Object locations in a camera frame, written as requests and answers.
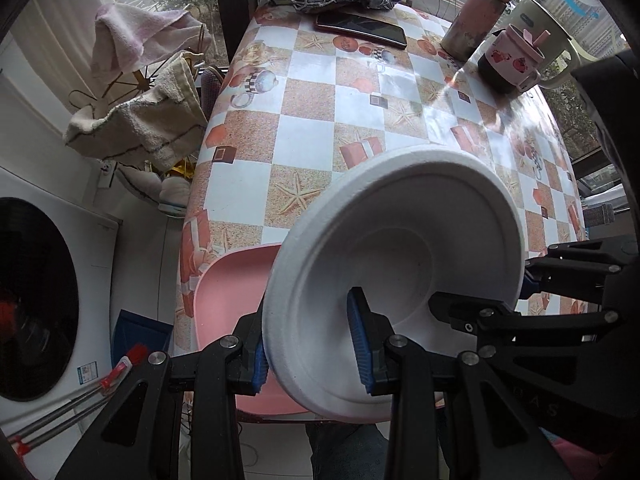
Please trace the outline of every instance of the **white bowl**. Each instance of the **white bowl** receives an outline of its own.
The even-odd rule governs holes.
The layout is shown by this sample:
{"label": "white bowl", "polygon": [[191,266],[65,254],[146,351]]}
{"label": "white bowl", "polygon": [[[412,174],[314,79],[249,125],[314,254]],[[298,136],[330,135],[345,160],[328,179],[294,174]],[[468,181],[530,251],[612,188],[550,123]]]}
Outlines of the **white bowl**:
{"label": "white bowl", "polygon": [[389,420],[389,396],[360,383],[346,295],[423,348],[455,356],[476,338],[437,321],[436,291],[514,308],[524,242],[508,191],[473,155],[443,146],[383,153],[340,177],[293,226],[264,298],[271,370],[306,409],[344,422]]}

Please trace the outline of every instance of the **checkered tablecloth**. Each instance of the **checkered tablecloth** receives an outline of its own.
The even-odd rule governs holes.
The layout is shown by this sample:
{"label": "checkered tablecloth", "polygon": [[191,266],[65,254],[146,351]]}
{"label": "checkered tablecloth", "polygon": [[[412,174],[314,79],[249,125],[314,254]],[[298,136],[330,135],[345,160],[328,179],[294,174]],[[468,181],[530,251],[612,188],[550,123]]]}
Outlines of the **checkered tablecloth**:
{"label": "checkered tablecloth", "polygon": [[[182,232],[176,354],[197,350],[193,291],[226,251],[284,240],[300,214],[349,168],[383,151],[445,144],[476,155],[518,208],[529,257],[584,239],[574,175],[538,88],[495,94],[474,58],[440,49],[449,23],[398,5],[368,16],[400,25],[406,50],[314,30],[292,7],[261,7],[231,63],[191,187]],[[539,294],[524,314],[582,312]]]}

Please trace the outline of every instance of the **sticker label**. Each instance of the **sticker label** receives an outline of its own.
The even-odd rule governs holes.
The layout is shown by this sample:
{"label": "sticker label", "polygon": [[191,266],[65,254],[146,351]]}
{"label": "sticker label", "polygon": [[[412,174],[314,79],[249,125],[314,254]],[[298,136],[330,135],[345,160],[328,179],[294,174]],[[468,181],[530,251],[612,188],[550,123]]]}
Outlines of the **sticker label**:
{"label": "sticker label", "polygon": [[98,378],[98,363],[94,361],[78,367],[78,381],[80,384],[88,383]]}

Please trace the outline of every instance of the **pink plastic bowl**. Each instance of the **pink plastic bowl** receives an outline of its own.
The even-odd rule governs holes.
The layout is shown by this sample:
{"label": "pink plastic bowl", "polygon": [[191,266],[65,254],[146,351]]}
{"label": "pink plastic bowl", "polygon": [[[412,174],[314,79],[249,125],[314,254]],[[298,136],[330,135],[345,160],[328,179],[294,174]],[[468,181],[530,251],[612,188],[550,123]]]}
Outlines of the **pink plastic bowl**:
{"label": "pink plastic bowl", "polygon": [[[204,272],[193,303],[199,350],[231,334],[239,317],[258,309],[279,249],[280,244],[269,244],[231,251]],[[236,406],[255,415],[306,412],[283,391],[271,370],[260,393],[255,397],[236,396]]]}

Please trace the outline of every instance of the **washing machine door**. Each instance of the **washing machine door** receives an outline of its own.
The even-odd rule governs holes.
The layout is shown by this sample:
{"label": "washing machine door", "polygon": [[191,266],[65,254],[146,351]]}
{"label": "washing machine door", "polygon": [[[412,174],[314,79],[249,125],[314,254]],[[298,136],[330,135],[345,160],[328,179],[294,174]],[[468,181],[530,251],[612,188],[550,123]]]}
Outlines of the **washing machine door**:
{"label": "washing machine door", "polygon": [[55,224],[0,198],[0,396],[33,400],[60,380],[78,331],[78,284]]}

